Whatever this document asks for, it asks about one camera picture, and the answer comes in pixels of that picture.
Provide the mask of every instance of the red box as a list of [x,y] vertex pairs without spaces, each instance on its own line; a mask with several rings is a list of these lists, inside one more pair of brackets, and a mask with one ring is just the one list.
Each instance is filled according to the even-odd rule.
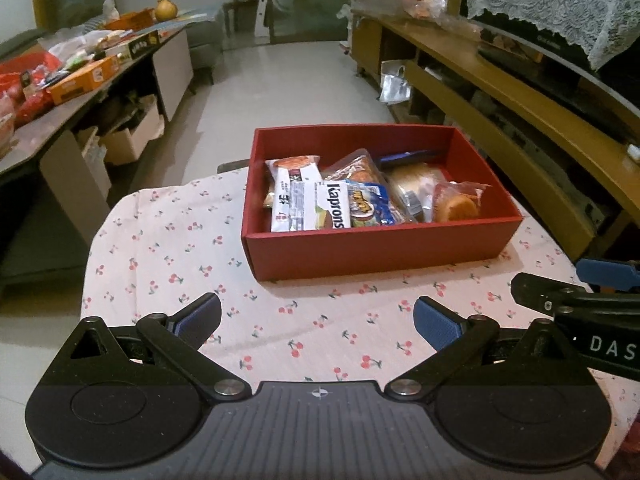
[[[490,184],[482,195],[481,218],[447,223],[329,231],[271,233],[264,161],[320,155],[326,168],[359,148],[376,159],[415,150],[443,151],[441,164],[452,180]],[[242,215],[242,246],[258,281],[318,278],[417,269],[495,258],[522,222],[509,194],[465,137],[450,126],[335,124],[259,128],[249,162]]]

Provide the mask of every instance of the floor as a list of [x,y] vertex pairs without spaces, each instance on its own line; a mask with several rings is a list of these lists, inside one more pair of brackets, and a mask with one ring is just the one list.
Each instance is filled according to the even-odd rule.
[[[144,187],[176,186],[248,158],[254,130],[318,123],[391,123],[376,91],[354,75],[338,43],[226,51],[215,85],[185,97],[162,139],[150,144]],[[73,330],[82,283],[8,287],[0,301],[0,448],[27,471],[39,464],[24,425],[30,393]]]

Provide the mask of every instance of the snack package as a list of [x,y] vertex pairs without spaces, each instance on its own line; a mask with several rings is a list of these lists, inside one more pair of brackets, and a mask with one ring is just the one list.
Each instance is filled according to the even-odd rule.
[[301,155],[267,160],[265,164],[276,182],[278,168],[287,170],[289,179],[292,181],[302,182],[303,180],[308,180],[319,182],[322,177],[320,176],[320,171],[318,171],[318,161],[320,161],[320,157],[317,155]]
[[[323,172],[325,180],[351,180],[361,184],[380,184],[384,186],[385,177],[378,171],[373,159],[367,150],[356,150],[345,158],[339,160]],[[393,215],[396,224],[413,221],[413,218],[404,210],[402,201],[390,193],[389,211]]]
[[273,182],[270,183],[269,192],[264,198],[263,205],[265,207],[272,207],[274,203],[274,188],[278,183],[278,169],[282,168],[287,171],[289,182],[319,182],[322,180],[320,171],[318,171],[318,161],[320,157],[317,155],[301,155],[290,156],[287,158],[278,158],[274,160],[267,160],[265,164],[269,168],[269,172],[273,177]]
[[389,196],[380,184],[347,180],[349,212],[352,227],[394,225],[396,221],[389,209]]
[[289,231],[289,171],[278,168],[274,187],[273,208],[271,208],[271,232],[285,233]]
[[11,96],[5,94],[0,98],[0,156],[11,141],[14,134],[15,111]]
[[419,162],[393,168],[386,174],[389,184],[400,197],[409,214],[418,222],[430,222],[425,218],[425,206],[431,210],[431,197],[438,182],[446,182],[439,168]]
[[344,229],[351,226],[344,182],[292,182],[290,231]]
[[269,190],[267,192],[267,196],[264,197],[264,202],[262,203],[263,207],[271,208],[273,207],[273,197],[275,196],[276,183],[272,180],[269,183]]
[[471,220],[480,216],[480,198],[486,184],[439,182],[433,192],[433,221]]

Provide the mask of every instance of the cardboard box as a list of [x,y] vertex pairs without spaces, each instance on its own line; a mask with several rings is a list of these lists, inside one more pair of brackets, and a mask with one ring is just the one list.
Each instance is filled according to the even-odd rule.
[[129,164],[140,158],[146,144],[164,134],[164,117],[158,112],[158,99],[155,95],[140,98],[145,105],[146,114],[134,129],[117,130],[106,134],[100,144],[107,148],[104,161],[114,166]]
[[[262,206],[269,179],[264,161],[320,155],[326,168],[359,148],[374,158],[437,149],[437,163],[452,180],[490,184],[481,217],[321,231],[271,233],[271,210]],[[255,131],[242,215],[242,245],[259,281],[318,278],[417,269],[495,258],[522,222],[494,172],[457,129],[414,124],[291,126]]]
[[71,101],[74,97],[95,90],[116,75],[118,70],[120,70],[120,65],[114,56],[89,63],[49,88],[53,102],[61,105]]
[[158,31],[154,30],[153,32],[143,34],[142,36],[136,36],[135,38],[123,41],[116,46],[112,46],[111,48],[108,48],[105,53],[107,56],[121,55],[120,62],[126,63],[144,56],[147,52],[153,50],[158,45],[160,45],[160,36],[158,35]]

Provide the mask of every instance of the cherry pattern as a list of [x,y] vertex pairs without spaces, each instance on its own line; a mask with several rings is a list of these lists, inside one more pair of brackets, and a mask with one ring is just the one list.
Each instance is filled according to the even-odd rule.
[[[580,284],[571,261],[526,214],[493,260],[258,284],[241,245],[246,178],[242,170],[124,197],[90,248],[81,315],[123,326],[153,312],[174,314],[215,292],[225,315],[202,352],[236,374],[241,370],[252,388],[274,378],[382,384],[433,353],[415,333],[418,297],[464,318],[482,313],[501,326],[526,328],[537,315],[511,297],[517,272]],[[635,419],[640,386],[599,376],[619,419],[604,445],[608,460]]]

